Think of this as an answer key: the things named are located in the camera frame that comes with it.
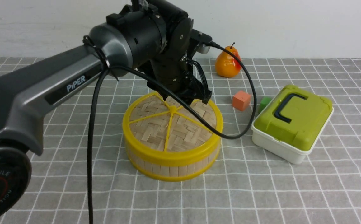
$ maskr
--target yellow steamer rim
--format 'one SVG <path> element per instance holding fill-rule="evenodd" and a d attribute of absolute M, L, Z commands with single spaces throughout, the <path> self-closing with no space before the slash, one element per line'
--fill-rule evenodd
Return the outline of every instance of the yellow steamer rim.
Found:
<path fill-rule="evenodd" d="M 190 105 L 219 132 L 223 119 L 211 100 Z M 182 181 L 199 176 L 215 162 L 221 148 L 219 136 L 209 131 L 174 99 L 157 92 L 137 99 L 125 112 L 122 129 L 132 165 L 148 177 Z"/>

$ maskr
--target green block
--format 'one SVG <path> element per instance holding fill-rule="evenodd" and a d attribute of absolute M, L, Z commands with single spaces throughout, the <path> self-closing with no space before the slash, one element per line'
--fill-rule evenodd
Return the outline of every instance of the green block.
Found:
<path fill-rule="evenodd" d="M 270 98 L 269 96 L 264 96 L 263 99 L 259 103 L 258 113 L 261 113 L 271 100 L 272 100 L 272 98 Z"/>

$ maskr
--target yellow plastic spokes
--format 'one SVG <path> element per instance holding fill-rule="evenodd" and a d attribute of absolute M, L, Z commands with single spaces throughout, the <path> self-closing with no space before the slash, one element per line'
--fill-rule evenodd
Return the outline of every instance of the yellow plastic spokes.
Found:
<path fill-rule="evenodd" d="M 201 128 L 204 128 L 205 130 L 207 130 L 207 131 L 209 131 L 209 132 L 212 133 L 212 131 L 210 131 L 210 130 L 209 130 L 206 126 L 204 126 L 202 123 L 200 123 L 200 122 L 198 122 L 198 121 L 195 121 L 195 120 L 193 120 L 193 119 L 190 119 L 190 118 L 188 118 L 187 116 L 185 116 L 185 115 L 183 115 L 183 114 L 181 114 L 181 113 L 178 113 L 178 112 L 175 112 L 175 113 L 176 113 L 177 115 L 179 115 L 179 116 L 181 116 L 181 117 L 184 117 L 185 119 L 191 121 L 192 123 L 200 126 Z"/>
<path fill-rule="evenodd" d="M 170 106 L 168 105 L 168 103 L 166 103 L 165 100 L 160 95 L 157 94 L 157 92 L 155 92 L 154 95 L 157 98 L 159 98 L 165 104 L 165 106 L 169 109 Z"/>
<path fill-rule="evenodd" d="M 169 139 L 169 132 L 171 130 L 172 125 L 172 118 L 174 116 L 174 113 L 171 113 L 171 117 L 169 118 L 168 128 L 166 130 L 166 136 L 165 136 L 165 144 L 164 144 L 164 152 L 166 152 L 166 148 L 168 147 L 168 139 Z"/>
<path fill-rule="evenodd" d="M 144 120 L 144 119 L 149 119 L 149 118 L 152 118 L 152 117 L 155 117 L 155 116 L 164 115 L 164 114 L 167 114 L 167 113 L 169 113 L 169 111 L 164 111 L 164 112 L 161 112 L 161 113 L 158 113 L 158 114 L 152 114 L 152 115 L 149 115 L 149 116 L 145 116 L 145 117 L 142 117 L 142 118 L 139 118 L 139 119 L 130 121 L 129 123 L 132 124 L 132 123 L 135 123 L 135 122 Z"/>

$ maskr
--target wire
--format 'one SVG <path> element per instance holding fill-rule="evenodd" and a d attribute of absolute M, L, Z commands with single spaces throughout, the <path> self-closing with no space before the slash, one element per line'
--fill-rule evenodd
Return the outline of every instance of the wire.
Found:
<path fill-rule="evenodd" d="M 197 120 L 199 120 L 204 126 L 206 126 L 210 131 L 212 131 L 214 134 L 225 138 L 225 139 L 238 139 L 241 136 L 245 135 L 247 133 L 247 131 L 249 130 L 252 122 L 253 122 L 253 118 L 255 116 L 256 113 L 256 91 L 254 88 L 254 84 L 252 82 L 252 79 L 249 75 L 249 72 L 247 71 L 246 67 L 243 65 L 243 63 L 241 62 L 240 59 L 238 59 L 232 52 L 226 50 L 225 48 L 221 47 L 220 45 L 212 42 L 210 45 L 212 47 L 218 48 L 224 52 L 226 52 L 227 54 L 231 55 L 242 67 L 242 69 L 244 70 L 244 72 L 246 73 L 246 76 L 248 78 L 248 81 L 250 83 L 251 86 L 251 90 L 252 90 L 252 95 L 253 95 L 253 99 L 254 99 L 254 103 L 253 103 L 253 111 L 251 114 L 251 118 L 247 124 L 247 127 L 238 135 L 235 136 L 228 136 L 225 135 L 219 131 L 217 131 L 216 129 L 214 129 L 211 125 L 209 125 L 196 111 L 194 111 L 186 102 L 184 102 L 182 99 L 180 99 L 177 95 L 175 95 L 175 93 L 173 93 L 172 91 L 170 91 L 168 88 L 166 88 L 164 85 L 162 85 L 161 83 L 157 82 L 154 78 L 151 78 L 148 75 L 145 75 L 144 73 L 141 73 L 137 70 L 134 70 L 132 68 L 126 67 L 126 66 L 122 66 L 122 65 L 113 65 L 110 66 L 110 64 L 107 61 L 107 58 L 105 57 L 105 55 L 101 52 L 101 50 L 99 48 L 96 47 L 96 45 L 93 43 L 93 41 L 88 37 L 88 36 L 84 36 L 84 44 L 89 45 L 91 47 L 93 47 L 95 49 L 95 51 L 97 52 L 100 60 L 102 61 L 105 69 L 103 69 L 103 71 L 101 72 L 101 74 L 99 75 L 99 79 L 96 83 L 95 86 L 95 90 L 92 96 L 92 105 L 91 105 L 91 113 L 90 113 L 90 118 L 89 118 L 89 127 L 88 127 L 88 143 L 87 143 L 87 186 L 88 186 L 88 214 L 89 214 L 89 223 L 93 224 L 93 205 L 92 205 L 92 149 L 93 149 L 93 132 L 94 132 L 94 128 L 95 128 L 95 116 L 96 116 L 96 107 L 97 107 L 97 101 L 98 101 L 98 96 L 99 96 L 99 91 L 101 89 L 101 85 L 103 83 L 103 80 L 105 79 L 105 77 L 110 73 L 110 71 L 112 69 L 122 69 L 124 71 L 127 71 L 129 73 L 132 73 L 136 76 L 139 76 L 149 82 L 152 82 L 153 84 L 155 84 L 156 86 L 160 87 L 163 91 L 165 91 L 169 96 L 171 96 L 173 99 L 175 99 L 180 105 L 182 105 L 186 110 L 188 110 L 193 116 L 195 116 L 197 118 Z M 197 70 L 199 71 L 199 74 L 202 75 L 204 74 L 204 72 L 202 71 L 201 66 L 194 61 L 191 61 L 192 64 L 196 65 Z M 202 82 L 203 85 L 207 85 L 207 81 L 206 78 L 201 77 L 202 78 Z"/>
<path fill-rule="evenodd" d="M 96 107 L 98 102 L 99 91 L 101 89 L 103 80 L 109 74 L 109 70 L 102 72 L 102 75 L 99 76 L 99 79 L 96 83 L 95 90 L 93 92 L 92 103 L 91 103 L 91 113 L 89 117 L 89 127 L 88 127 L 88 143 L 87 143 L 87 182 L 88 182 L 88 212 L 89 212 L 89 223 L 93 224 L 93 205 L 92 205 L 92 149 L 93 149 L 93 132 L 95 129 L 95 116 L 96 116 Z"/>

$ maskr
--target robotic arm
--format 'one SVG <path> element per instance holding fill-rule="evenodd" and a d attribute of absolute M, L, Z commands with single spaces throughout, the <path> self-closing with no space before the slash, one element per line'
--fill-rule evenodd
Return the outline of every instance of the robotic arm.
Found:
<path fill-rule="evenodd" d="M 132 3 L 89 33 L 104 61 L 84 44 L 0 77 L 0 215 L 28 186 L 31 164 L 25 153 L 43 153 L 45 115 L 105 68 L 122 65 L 144 72 L 187 104 L 209 101 L 211 91 L 194 77 L 190 62 L 196 52 L 208 52 L 212 38 L 194 30 L 188 14 L 165 0 Z M 116 69 L 111 75 L 126 73 Z M 154 83 L 147 86 L 167 97 Z"/>

